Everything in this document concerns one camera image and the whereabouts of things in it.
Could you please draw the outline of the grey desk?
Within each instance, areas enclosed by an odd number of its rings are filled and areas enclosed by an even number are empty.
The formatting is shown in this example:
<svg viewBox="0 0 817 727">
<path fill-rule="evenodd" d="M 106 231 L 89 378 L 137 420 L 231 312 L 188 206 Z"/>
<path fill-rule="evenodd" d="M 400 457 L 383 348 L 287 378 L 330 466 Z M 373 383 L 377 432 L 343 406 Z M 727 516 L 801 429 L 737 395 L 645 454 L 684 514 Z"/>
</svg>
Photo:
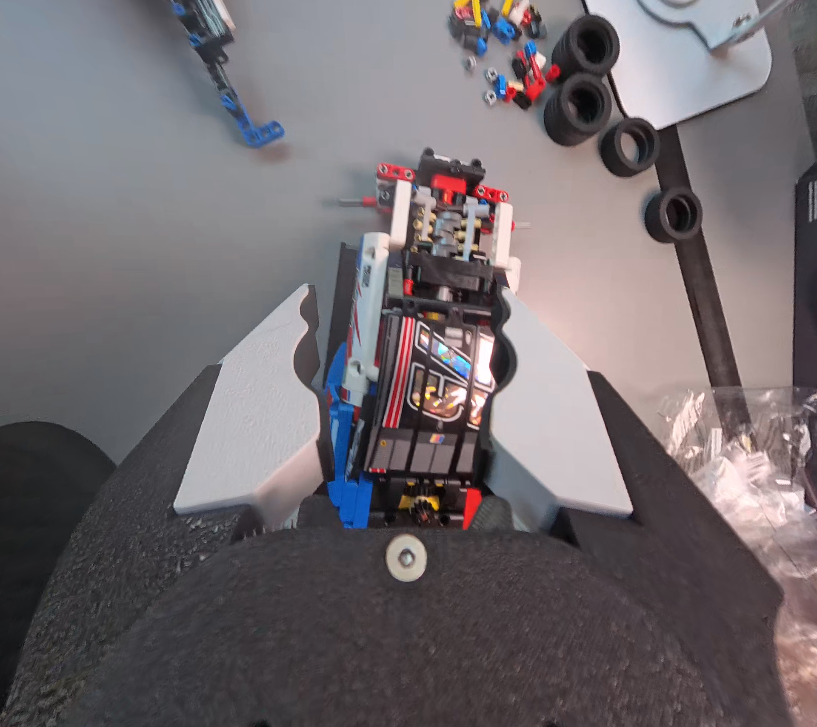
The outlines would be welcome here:
<svg viewBox="0 0 817 727">
<path fill-rule="evenodd" d="M 550 39 L 582 0 L 532 0 Z M 2 0 L 2 423 L 47 421 L 122 461 L 209 364 L 304 284 L 326 343 L 338 205 L 378 162 L 480 158 L 518 221 L 519 298 L 651 426 L 708 380 L 671 246 L 541 108 L 487 106 L 453 0 L 225 0 L 230 79 L 285 137 L 249 149 L 161 0 Z"/>
</svg>

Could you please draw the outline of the silver laptop stand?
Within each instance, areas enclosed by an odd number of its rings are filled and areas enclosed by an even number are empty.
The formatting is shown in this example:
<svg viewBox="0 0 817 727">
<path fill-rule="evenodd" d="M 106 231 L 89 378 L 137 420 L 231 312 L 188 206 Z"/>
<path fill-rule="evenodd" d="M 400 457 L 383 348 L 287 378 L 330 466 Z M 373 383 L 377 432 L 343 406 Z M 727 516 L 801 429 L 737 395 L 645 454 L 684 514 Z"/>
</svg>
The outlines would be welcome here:
<svg viewBox="0 0 817 727">
<path fill-rule="evenodd" d="M 608 70 L 623 113 L 657 129 L 757 92 L 771 73 L 764 30 L 796 0 L 583 0 L 620 41 Z"/>
</svg>

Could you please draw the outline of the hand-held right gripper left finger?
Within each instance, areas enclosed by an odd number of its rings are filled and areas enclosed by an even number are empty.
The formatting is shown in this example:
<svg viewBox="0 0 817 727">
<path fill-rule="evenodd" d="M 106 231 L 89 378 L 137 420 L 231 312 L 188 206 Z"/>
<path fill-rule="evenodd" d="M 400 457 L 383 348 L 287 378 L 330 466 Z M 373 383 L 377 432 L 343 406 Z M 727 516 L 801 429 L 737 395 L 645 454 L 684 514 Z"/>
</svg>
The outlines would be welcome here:
<svg viewBox="0 0 817 727">
<path fill-rule="evenodd" d="M 295 290 L 220 361 L 173 508 L 250 507 L 269 529 L 323 481 L 314 286 Z"/>
</svg>

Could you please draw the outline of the pile of mixed toy pieces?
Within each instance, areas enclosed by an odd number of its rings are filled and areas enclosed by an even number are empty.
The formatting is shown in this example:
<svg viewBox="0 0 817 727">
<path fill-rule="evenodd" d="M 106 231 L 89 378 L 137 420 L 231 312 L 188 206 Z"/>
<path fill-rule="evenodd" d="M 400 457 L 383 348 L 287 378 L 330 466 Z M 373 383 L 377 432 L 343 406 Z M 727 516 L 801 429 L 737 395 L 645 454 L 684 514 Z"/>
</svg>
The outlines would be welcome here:
<svg viewBox="0 0 817 727">
<path fill-rule="evenodd" d="M 529 111 L 562 78 L 559 59 L 546 56 L 546 27 L 531 0 L 454 0 L 447 28 L 464 53 L 464 70 L 484 77 L 489 107 Z"/>
</svg>

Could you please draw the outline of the dark cloth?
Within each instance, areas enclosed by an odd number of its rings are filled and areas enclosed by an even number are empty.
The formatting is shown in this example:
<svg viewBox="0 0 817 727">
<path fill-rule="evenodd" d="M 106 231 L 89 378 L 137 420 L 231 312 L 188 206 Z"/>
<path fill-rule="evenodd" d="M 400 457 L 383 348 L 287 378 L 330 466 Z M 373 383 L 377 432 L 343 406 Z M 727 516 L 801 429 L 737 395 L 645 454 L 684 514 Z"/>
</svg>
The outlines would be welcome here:
<svg viewBox="0 0 817 727">
<path fill-rule="evenodd" d="M 1 428 L 1 701 L 56 561 L 114 462 L 64 426 Z"/>
</svg>

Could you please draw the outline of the black rubber toy tire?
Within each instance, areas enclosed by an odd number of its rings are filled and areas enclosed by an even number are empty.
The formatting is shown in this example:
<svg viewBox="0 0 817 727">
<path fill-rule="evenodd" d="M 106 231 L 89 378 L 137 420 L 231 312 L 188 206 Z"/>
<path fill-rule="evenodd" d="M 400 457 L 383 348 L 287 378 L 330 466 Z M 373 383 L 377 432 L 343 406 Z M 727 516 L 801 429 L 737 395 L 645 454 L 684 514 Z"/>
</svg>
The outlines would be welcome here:
<svg viewBox="0 0 817 727">
<path fill-rule="evenodd" d="M 626 117 L 604 133 L 600 159 L 612 175 L 629 179 L 651 169 L 659 158 L 658 130 L 648 120 Z"/>
<path fill-rule="evenodd" d="M 612 96 L 605 82 L 587 72 L 568 77 L 546 100 L 543 124 L 551 140 L 563 147 L 586 142 L 607 125 Z"/>
<path fill-rule="evenodd" d="M 576 18 L 557 40 L 551 62 L 560 70 L 558 80 L 587 73 L 607 76 L 620 55 L 620 40 L 614 26 L 604 17 L 586 14 Z"/>
<path fill-rule="evenodd" d="M 647 202 L 643 222 L 655 242 L 677 244 L 700 233 L 703 208 L 691 189 L 662 190 Z"/>
</svg>

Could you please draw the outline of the clear plastic bag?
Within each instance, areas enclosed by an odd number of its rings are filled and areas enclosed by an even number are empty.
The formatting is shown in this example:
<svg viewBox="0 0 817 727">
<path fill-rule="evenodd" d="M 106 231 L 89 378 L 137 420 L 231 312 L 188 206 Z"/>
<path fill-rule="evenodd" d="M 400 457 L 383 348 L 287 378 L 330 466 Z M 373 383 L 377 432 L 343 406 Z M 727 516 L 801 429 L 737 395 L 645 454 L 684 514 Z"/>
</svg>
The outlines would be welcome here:
<svg viewBox="0 0 817 727">
<path fill-rule="evenodd" d="M 783 591 L 775 649 L 794 725 L 816 725 L 815 387 L 682 389 L 659 439 Z"/>
</svg>

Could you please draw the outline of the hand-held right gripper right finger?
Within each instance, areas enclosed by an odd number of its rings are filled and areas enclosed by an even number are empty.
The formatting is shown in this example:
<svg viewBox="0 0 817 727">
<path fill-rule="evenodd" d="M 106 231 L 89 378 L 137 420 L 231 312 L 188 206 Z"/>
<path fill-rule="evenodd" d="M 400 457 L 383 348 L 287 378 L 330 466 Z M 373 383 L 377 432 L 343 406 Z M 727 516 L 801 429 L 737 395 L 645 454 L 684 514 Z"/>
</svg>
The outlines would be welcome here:
<svg viewBox="0 0 817 727">
<path fill-rule="evenodd" d="M 488 412 L 488 488 L 524 530 L 550 530 L 562 509 L 629 518 L 633 511 L 589 371 L 536 313 L 503 287 Z"/>
</svg>

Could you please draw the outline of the black toy beam assembly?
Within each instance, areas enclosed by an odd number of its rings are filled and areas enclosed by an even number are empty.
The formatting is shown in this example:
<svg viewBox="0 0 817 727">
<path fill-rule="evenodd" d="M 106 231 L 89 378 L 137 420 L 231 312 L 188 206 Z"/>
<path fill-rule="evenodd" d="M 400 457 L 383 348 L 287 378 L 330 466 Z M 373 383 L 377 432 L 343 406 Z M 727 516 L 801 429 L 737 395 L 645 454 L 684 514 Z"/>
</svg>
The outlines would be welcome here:
<svg viewBox="0 0 817 727">
<path fill-rule="evenodd" d="M 276 120 L 266 123 L 254 123 L 243 105 L 242 100 L 226 74 L 228 57 L 226 48 L 234 42 L 222 38 L 208 37 L 199 28 L 194 13 L 189 8 L 188 0 L 168 0 L 171 11 L 185 28 L 189 45 L 199 56 L 206 68 L 213 85 L 218 92 L 220 103 L 234 118 L 244 142 L 254 149 L 260 149 L 284 137 L 283 126 Z"/>
</svg>

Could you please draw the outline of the white blue toy race car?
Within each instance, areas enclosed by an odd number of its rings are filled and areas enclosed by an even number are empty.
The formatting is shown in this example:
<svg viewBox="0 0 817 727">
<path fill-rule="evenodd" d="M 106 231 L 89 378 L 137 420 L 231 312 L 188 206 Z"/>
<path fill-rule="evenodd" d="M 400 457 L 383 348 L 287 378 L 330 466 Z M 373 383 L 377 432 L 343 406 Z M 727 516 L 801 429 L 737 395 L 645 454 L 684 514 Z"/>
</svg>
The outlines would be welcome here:
<svg viewBox="0 0 817 727">
<path fill-rule="evenodd" d="M 468 162 L 423 150 L 414 167 L 378 165 L 360 201 L 390 218 L 342 246 L 332 318 L 346 339 L 324 376 L 334 476 L 329 499 L 347 529 L 466 529 L 487 493 L 479 442 L 496 388 L 492 312 L 516 293 L 521 262 L 510 196 Z"/>
</svg>

